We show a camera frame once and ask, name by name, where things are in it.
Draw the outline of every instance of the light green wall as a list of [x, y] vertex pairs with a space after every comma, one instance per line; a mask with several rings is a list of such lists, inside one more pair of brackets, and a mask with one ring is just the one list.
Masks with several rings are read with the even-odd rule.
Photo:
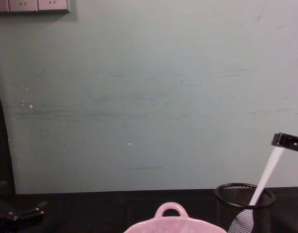
[[[0, 16], [0, 92], [19, 193], [257, 183], [298, 135], [298, 0]], [[298, 186], [297, 153], [269, 185]]]

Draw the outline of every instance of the black clamp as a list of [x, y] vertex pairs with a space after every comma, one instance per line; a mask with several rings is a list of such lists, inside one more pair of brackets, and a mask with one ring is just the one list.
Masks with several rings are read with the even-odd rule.
[[[0, 182], [0, 190], [7, 185]], [[17, 232], [43, 222], [43, 207], [47, 202], [39, 203], [35, 208], [19, 212], [8, 203], [0, 199], [0, 233]]]
[[285, 133], [276, 133], [272, 145], [298, 151], [298, 137]]

